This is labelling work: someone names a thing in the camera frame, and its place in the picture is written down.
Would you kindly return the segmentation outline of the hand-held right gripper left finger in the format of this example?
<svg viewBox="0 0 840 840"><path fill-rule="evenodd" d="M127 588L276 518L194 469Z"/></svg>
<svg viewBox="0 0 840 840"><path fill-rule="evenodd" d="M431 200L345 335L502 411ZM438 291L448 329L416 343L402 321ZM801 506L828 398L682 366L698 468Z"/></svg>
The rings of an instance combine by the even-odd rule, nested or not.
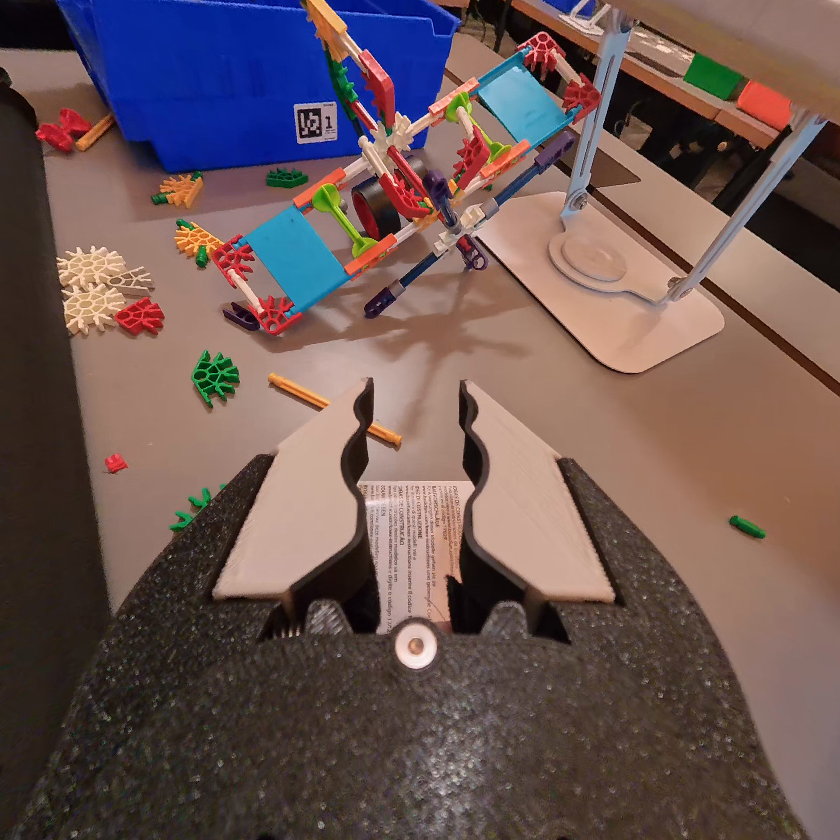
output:
<svg viewBox="0 0 840 840"><path fill-rule="evenodd" d="M276 451L213 588L216 600L279 602L294 623L332 599L374 633L381 605L358 482L368 465L374 382L362 378Z"/></svg>

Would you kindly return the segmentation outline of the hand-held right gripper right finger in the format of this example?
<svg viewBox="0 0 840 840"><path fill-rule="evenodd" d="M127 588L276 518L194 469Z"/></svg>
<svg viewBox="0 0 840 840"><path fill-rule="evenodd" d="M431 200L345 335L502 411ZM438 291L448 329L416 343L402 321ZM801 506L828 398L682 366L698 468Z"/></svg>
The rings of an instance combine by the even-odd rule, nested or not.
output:
<svg viewBox="0 0 840 840"><path fill-rule="evenodd" d="M500 602L523 607L532 634L556 635L550 604L617 602L561 456L472 381L462 381L464 506L457 630L477 632Z"/></svg>

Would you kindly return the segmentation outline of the yellow plastic rod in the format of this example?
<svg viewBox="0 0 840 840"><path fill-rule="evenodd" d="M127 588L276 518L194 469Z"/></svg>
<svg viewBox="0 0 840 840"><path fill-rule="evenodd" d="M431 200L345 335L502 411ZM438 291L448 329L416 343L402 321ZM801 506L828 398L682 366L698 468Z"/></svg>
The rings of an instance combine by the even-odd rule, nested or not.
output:
<svg viewBox="0 0 840 840"><path fill-rule="evenodd" d="M278 375L274 372L269 373L267 376L268 382L273 386L280 388L281 390L295 396L297 399L302 400L310 405L313 405L319 409L323 409L331 404L330 399L325 396L322 396L318 393L312 392L309 389L303 387L302 385L295 383L288 378ZM381 441L392 445L395 448L399 448L403 442L403 436L399 435L392 430L379 425L378 423L372 423L368 427L368 433L373 435L376 438L379 438Z"/></svg>
<svg viewBox="0 0 840 840"><path fill-rule="evenodd" d="M84 133L75 141L75 150L78 152L88 151L93 144L98 142L115 125L116 119L111 112L95 123L89 131Z"/></svg>

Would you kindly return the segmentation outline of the colourful construction toy plane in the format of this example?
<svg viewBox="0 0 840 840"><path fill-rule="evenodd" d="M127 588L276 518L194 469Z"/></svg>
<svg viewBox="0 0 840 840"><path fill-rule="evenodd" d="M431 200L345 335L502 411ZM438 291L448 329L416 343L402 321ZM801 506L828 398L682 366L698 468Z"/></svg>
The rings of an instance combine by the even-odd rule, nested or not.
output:
<svg viewBox="0 0 840 840"><path fill-rule="evenodd" d="M364 307L377 317L434 263L458 251L468 270L488 258L476 231L566 154L569 127L602 94L547 33L411 121L392 79L326 2L303 2L325 48L333 88L362 133L361 155L300 193L283 212L217 248L212 259L271 335L439 223L430 253Z"/></svg>

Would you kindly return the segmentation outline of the toy instruction booklet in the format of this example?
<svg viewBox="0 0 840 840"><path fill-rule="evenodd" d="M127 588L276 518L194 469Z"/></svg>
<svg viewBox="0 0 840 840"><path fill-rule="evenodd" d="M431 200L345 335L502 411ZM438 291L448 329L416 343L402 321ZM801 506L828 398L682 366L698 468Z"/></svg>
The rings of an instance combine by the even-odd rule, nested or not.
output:
<svg viewBox="0 0 840 840"><path fill-rule="evenodd" d="M378 634L408 618L450 628L447 578L460 581L468 480L361 482L381 602Z"/></svg>

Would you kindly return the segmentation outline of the wooden and white book stand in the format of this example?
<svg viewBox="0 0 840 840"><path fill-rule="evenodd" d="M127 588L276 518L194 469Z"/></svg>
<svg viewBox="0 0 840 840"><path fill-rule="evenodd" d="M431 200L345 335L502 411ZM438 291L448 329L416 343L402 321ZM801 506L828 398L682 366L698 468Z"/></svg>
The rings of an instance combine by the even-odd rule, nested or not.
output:
<svg viewBox="0 0 840 840"><path fill-rule="evenodd" d="M685 277L588 206L587 186L632 26L643 20L783 93L799 108L759 180ZM597 361L646 371L719 333L696 291L822 129L838 120L838 2L615 2L599 48L596 110L583 123L565 193L496 194L479 240Z"/></svg>

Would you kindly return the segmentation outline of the red fan connector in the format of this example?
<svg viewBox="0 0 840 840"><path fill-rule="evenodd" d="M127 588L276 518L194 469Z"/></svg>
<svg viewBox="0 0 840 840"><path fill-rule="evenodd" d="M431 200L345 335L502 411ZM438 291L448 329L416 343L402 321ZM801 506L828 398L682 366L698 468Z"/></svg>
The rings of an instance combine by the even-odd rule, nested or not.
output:
<svg viewBox="0 0 840 840"><path fill-rule="evenodd" d="M157 335L163 327L165 315L159 304L149 297L143 297L114 315L117 324L133 336L146 331Z"/></svg>

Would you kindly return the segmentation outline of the black perforated pad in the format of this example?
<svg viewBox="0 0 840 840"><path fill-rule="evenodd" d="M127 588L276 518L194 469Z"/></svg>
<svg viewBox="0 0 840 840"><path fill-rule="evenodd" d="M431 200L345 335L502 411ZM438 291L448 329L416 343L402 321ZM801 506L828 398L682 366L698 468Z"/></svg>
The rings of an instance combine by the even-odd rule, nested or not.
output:
<svg viewBox="0 0 840 840"><path fill-rule="evenodd" d="M110 622L35 111L1 86L1 822Z"/></svg>

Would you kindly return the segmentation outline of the white snowflake connector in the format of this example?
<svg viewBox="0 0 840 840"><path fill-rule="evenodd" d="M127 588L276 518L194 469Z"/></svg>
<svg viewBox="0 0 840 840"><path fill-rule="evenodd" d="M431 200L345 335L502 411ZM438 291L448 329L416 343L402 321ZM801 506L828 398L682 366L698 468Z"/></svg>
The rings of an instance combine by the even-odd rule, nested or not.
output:
<svg viewBox="0 0 840 840"><path fill-rule="evenodd" d="M92 246L88 251L77 248L56 259L61 286L102 284L121 275L128 268L121 255L105 247Z"/></svg>
<svg viewBox="0 0 840 840"><path fill-rule="evenodd" d="M111 315L123 310L126 305L124 295L105 283L80 283L62 289L64 296L64 315L68 331L87 335L90 326L104 331L108 323L113 323Z"/></svg>

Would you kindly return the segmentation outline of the blue plastic bin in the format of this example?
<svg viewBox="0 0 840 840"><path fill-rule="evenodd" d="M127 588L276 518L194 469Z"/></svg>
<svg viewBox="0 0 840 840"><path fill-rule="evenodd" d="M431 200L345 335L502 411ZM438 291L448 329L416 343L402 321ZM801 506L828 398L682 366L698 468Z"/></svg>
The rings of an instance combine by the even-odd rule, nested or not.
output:
<svg viewBox="0 0 840 840"><path fill-rule="evenodd" d="M168 172L360 151L304 2L58 6L123 136Z"/></svg>

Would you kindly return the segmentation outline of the red bow-shaped connector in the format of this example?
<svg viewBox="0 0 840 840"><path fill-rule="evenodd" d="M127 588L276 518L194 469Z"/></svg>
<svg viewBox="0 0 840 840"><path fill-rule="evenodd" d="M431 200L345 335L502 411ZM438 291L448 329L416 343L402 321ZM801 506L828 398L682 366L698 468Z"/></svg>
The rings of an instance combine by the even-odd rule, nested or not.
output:
<svg viewBox="0 0 840 840"><path fill-rule="evenodd" d="M59 112L58 122L42 122L35 137L47 143L55 150L64 153L74 151L75 142L92 128L92 123L84 119L77 111L63 108Z"/></svg>

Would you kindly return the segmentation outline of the red tote bag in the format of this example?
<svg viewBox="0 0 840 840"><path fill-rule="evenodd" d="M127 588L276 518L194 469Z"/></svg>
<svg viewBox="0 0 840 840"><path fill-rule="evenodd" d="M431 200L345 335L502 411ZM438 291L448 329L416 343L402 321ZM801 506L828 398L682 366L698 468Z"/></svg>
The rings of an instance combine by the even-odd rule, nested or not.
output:
<svg viewBox="0 0 840 840"><path fill-rule="evenodd" d="M792 116L791 100L756 80L749 80L737 99L738 109L777 131L783 131Z"/></svg>

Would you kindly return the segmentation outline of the green storage tote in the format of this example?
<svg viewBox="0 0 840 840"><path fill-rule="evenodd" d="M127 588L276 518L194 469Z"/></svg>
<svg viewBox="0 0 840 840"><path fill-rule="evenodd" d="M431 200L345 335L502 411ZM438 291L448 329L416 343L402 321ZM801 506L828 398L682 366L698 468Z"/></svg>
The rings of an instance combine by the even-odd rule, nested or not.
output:
<svg viewBox="0 0 840 840"><path fill-rule="evenodd" d="M729 101L742 88L745 77L697 52L683 76L684 82L723 101Z"/></svg>

